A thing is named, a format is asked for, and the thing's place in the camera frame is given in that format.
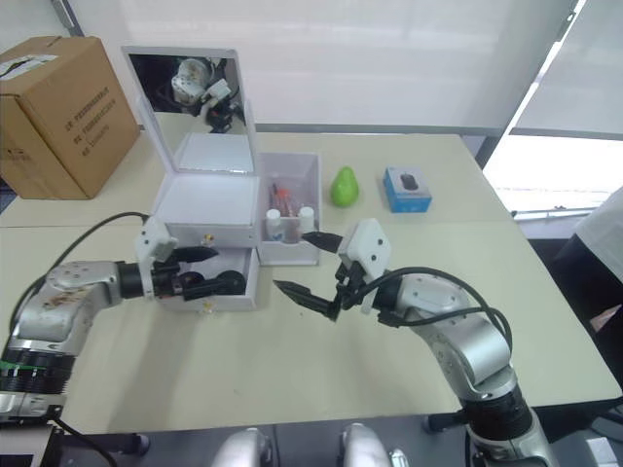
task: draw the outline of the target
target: black cable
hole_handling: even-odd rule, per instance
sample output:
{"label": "black cable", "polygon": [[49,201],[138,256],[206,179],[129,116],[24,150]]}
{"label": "black cable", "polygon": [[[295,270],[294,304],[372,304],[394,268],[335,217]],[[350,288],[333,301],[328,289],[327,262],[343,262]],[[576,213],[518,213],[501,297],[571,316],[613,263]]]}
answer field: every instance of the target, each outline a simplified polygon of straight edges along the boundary
{"label": "black cable", "polygon": [[97,451],[97,453],[99,455],[101,455],[106,460],[106,462],[108,462],[108,465],[110,465],[110,467],[118,467],[117,466],[117,461],[113,458],[112,455],[110,455],[110,452],[108,452],[106,449],[102,448],[94,440],[92,440],[89,437],[83,435],[82,433],[80,433],[75,428],[72,428],[67,423],[62,421],[60,418],[53,418],[53,422],[56,423],[60,428],[62,428],[66,432],[71,433],[73,436],[76,437],[77,440],[82,441],[89,448]]}
{"label": "black cable", "polygon": [[[501,311],[496,308],[489,308],[489,311],[500,321],[506,319],[506,317],[501,313]],[[394,326],[407,326],[407,327],[412,328],[415,326],[426,326],[427,324],[438,323],[439,321],[445,321],[446,319],[458,318],[466,314],[482,313],[482,312],[484,312],[482,308],[480,308],[479,306],[473,306],[471,308],[457,309],[455,311],[449,311],[447,313],[440,314],[438,316],[433,316],[431,318],[422,318],[422,319],[416,319],[413,321],[409,321],[407,319],[401,319],[397,317],[395,318],[395,320],[391,318],[390,324],[393,324]]]}
{"label": "black cable", "polygon": [[458,277],[455,277],[451,275],[450,273],[445,272],[440,269],[427,268],[427,267],[408,267],[408,268],[400,268],[400,269],[392,270],[390,272],[385,273],[381,277],[378,277],[372,282],[367,283],[366,285],[361,287],[359,290],[357,290],[357,292],[355,292],[350,297],[345,298],[345,300],[342,303],[342,308],[349,309],[355,306],[360,300],[362,300],[366,295],[368,295],[374,289],[381,287],[386,282],[389,282],[390,280],[396,277],[401,277],[403,275],[408,275],[408,274],[428,274],[428,275],[439,276],[446,280],[449,280],[450,282],[453,282],[458,287],[461,287],[462,289],[464,289],[478,303],[481,310],[487,314],[487,317],[491,320],[492,324],[497,328],[497,330],[506,338],[506,341],[508,342],[508,346],[510,347],[512,351],[513,336],[510,330],[510,325],[508,324],[508,320],[503,315],[501,315],[501,313],[498,313],[498,315],[495,315],[495,313],[491,312],[491,308],[489,307],[489,305],[487,305],[487,302],[485,301],[485,299],[471,285],[459,279]]}
{"label": "black cable", "polygon": [[465,429],[465,467],[471,467],[471,440],[469,432]]}
{"label": "black cable", "polygon": [[617,413],[602,413],[599,415],[599,418],[603,418],[604,420],[611,421],[612,423],[616,423],[618,425],[623,425],[623,415],[619,415]]}
{"label": "black cable", "polygon": [[[67,258],[67,256],[76,248],[76,246],[78,246],[85,238],[87,238],[97,229],[99,229],[102,226],[105,226],[109,222],[115,221],[122,217],[132,217],[132,216],[140,217],[143,223],[147,221],[147,219],[149,219],[149,216],[147,214],[143,214],[142,212],[136,212],[136,211],[120,212],[119,214],[115,214],[114,216],[107,217],[103,221],[98,222],[93,227],[88,229],[86,232],[84,232],[82,235],[76,238],[76,240],[73,243],[71,243],[71,245],[65,248],[65,250],[60,254],[58,258],[56,258],[56,261],[54,261],[52,266],[48,269],[48,272],[50,272],[52,269],[60,265],[64,261],[64,259]],[[19,296],[18,302],[13,308],[13,312],[11,313],[11,319],[9,320],[9,335],[13,332],[15,325],[18,321],[18,315],[19,315],[19,311],[21,310],[22,304],[30,296],[35,295],[37,292],[39,292],[41,287],[43,287],[43,284],[46,282],[46,275],[47,273],[42,275],[38,279],[36,279],[32,284],[28,286],[26,290],[23,291],[21,296]]]}
{"label": "black cable", "polygon": [[279,452],[279,441],[276,438],[276,425],[272,426],[273,431],[273,446],[275,447],[275,452],[273,452],[273,457],[275,461],[273,462],[274,467],[281,467],[281,452]]}

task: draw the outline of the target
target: white table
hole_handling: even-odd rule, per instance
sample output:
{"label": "white table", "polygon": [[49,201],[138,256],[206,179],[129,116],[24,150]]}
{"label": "white table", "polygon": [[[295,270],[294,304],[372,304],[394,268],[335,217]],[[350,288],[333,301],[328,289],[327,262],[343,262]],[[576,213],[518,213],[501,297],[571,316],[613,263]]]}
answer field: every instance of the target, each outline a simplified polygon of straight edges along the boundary
{"label": "white table", "polygon": [[[317,151],[325,183],[340,164],[353,164],[361,200],[346,210],[325,202],[324,229],[340,233],[361,217],[378,217],[395,252],[391,268],[431,266],[471,283],[510,320],[513,363],[530,404],[621,395],[457,137],[266,134],[261,143],[264,150]],[[149,211],[148,192],[155,193],[162,176],[150,151],[141,139],[92,201],[18,200],[0,217],[0,322],[82,226],[120,210]],[[431,186],[426,214],[386,209],[382,167],[407,162],[419,166]],[[149,167],[144,179],[130,173],[138,164]],[[129,194],[134,198],[124,201]],[[58,227],[21,227],[38,225]],[[132,224],[105,227],[69,260],[132,261],[137,232]],[[332,324],[294,305],[271,282],[296,280],[332,297],[337,265],[323,253],[317,268],[263,268],[254,311],[197,316],[135,299],[101,312],[70,380],[65,418],[87,432],[118,432],[457,409],[430,351],[413,333],[381,326],[355,309]],[[6,334],[1,326],[0,339]]]}
{"label": "white table", "polygon": [[[260,150],[264,152],[320,154],[325,187],[330,185],[340,166],[353,167],[362,189],[360,200],[349,209],[333,208],[325,202],[326,225],[343,226],[373,214],[382,223],[409,225],[509,219],[458,136],[259,133],[258,137]],[[381,182],[389,163],[421,169],[433,195],[425,216],[398,216],[389,212]],[[162,163],[143,132],[96,198],[18,198],[0,215],[0,227],[91,226],[120,211],[150,212],[164,174]],[[138,222],[137,219],[117,221],[131,225]]]}

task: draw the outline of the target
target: small bottle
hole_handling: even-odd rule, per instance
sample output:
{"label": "small bottle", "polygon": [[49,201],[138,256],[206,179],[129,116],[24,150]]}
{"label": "small bottle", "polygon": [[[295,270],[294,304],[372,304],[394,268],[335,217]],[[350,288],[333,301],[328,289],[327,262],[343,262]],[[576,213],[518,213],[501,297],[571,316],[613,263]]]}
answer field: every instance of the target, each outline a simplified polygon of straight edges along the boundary
{"label": "small bottle", "polygon": [[281,224],[281,213],[278,209],[266,211],[266,234],[270,241],[283,240],[283,225]]}
{"label": "small bottle", "polygon": [[299,210],[299,233],[306,234],[307,232],[314,231],[315,225],[313,224],[313,208],[303,206]]}

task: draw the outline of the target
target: blue packaging box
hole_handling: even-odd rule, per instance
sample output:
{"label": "blue packaging box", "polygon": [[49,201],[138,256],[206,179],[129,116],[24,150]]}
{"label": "blue packaging box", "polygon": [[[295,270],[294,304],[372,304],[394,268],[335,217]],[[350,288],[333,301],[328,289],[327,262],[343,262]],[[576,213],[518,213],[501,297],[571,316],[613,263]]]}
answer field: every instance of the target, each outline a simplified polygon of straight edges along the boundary
{"label": "blue packaging box", "polygon": [[391,212],[426,212],[432,195],[414,167],[388,167],[383,178]]}

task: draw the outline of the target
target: white jewelry box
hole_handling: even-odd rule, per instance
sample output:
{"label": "white jewelry box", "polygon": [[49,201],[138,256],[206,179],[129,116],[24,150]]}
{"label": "white jewelry box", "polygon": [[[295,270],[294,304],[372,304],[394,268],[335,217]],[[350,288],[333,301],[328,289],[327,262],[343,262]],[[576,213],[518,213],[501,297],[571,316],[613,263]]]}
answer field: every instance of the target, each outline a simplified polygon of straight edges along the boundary
{"label": "white jewelry box", "polygon": [[[208,279],[233,269],[246,279],[243,295],[188,302],[173,297],[162,299],[163,304],[197,311],[254,308],[260,265],[318,263],[317,248],[300,239],[293,209],[282,218],[288,233],[285,242],[269,241],[264,222],[277,190],[290,196],[294,208],[313,208],[319,229],[318,155],[257,152],[236,51],[154,47],[123,51],[142,90],[137,104],[143,124],[165,166],[152,214],[166,224],[178,246],[207,245],[219,252],[204,262],[183,265],[186,269],[181,272],[197,271]],[[225,94],[223,89],[230,90],[220,101],[210,94],[215,80],[218,96]]]}

